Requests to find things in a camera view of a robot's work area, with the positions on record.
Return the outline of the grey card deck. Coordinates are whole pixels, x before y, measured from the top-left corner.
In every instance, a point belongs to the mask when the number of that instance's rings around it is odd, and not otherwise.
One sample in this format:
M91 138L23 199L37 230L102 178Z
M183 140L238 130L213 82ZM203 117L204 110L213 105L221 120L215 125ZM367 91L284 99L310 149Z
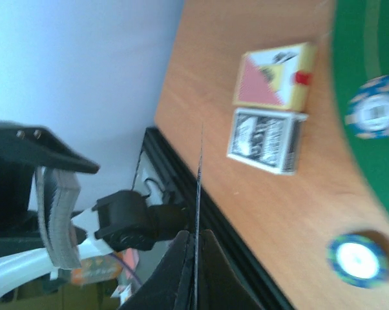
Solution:
M81 266L71 216L81 187L74 172L38 167L35 171L38 224L41 239L54 267Z

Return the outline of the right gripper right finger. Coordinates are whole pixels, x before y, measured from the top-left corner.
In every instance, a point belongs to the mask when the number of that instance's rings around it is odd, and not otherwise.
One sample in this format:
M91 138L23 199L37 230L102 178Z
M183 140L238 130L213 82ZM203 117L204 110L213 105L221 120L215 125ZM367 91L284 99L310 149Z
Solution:
M200 233L198 288L199 309L262 309L237 278L210 230Z

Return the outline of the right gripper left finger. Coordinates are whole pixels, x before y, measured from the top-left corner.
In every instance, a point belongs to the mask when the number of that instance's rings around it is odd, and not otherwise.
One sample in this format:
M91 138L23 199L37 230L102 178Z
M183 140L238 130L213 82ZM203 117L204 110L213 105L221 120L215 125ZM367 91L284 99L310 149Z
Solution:
M149 279L119 310L191 308L195 238L180 231Z

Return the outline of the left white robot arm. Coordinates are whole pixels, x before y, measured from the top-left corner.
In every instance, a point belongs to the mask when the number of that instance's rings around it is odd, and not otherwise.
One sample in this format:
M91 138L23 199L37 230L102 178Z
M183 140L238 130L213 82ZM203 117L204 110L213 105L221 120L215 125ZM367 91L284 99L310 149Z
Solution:
M80 268L87 258L149 251L188 228L182 206L148 205L132 190L76 211L78 174L99 168L46 127L0 121L0 299L36 278Z

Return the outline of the green blue chip stack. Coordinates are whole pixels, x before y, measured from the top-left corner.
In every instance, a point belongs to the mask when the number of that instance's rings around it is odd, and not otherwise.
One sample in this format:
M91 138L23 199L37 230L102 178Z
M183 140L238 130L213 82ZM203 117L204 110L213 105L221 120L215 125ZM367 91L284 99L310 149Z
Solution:
M389 259L383 248L360 234L336 236L327 247L327 260L345 283L373 289L389 280Z

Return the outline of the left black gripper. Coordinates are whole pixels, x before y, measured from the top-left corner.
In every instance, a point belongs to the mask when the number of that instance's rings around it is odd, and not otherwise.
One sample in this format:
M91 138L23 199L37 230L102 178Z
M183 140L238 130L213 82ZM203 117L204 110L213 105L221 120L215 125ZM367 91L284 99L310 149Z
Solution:
M0 236L39 236L37 215L28 210L37 167L85 174L95 174L100 169L46 127L0 121Z

